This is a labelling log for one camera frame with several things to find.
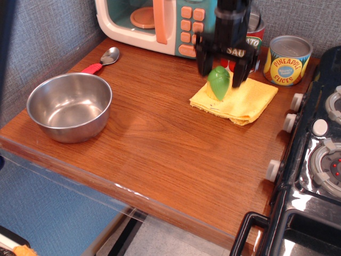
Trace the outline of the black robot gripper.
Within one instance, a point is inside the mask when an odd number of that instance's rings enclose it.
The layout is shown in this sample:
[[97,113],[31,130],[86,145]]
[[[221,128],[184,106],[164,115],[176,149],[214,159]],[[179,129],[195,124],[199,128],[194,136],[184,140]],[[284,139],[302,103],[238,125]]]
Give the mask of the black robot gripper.
[[255,67],[259,51],[246,42],[249,14],[218,14],[212,33],[196,32],[194,48],[201,76],[212,70],[214,58],[235,62],[232,87],[238,88]]

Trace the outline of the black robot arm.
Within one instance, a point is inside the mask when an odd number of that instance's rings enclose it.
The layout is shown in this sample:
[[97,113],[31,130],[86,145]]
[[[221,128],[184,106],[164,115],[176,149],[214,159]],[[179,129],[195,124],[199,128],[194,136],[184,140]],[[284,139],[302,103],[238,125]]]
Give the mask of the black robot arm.
[[218,1],[213,33],[196,32],[196,60],[199,73],[206,76],[215,58],[235,62],[232,86],[238,88],[255,67],[259,50],[246,42],[252,1]]

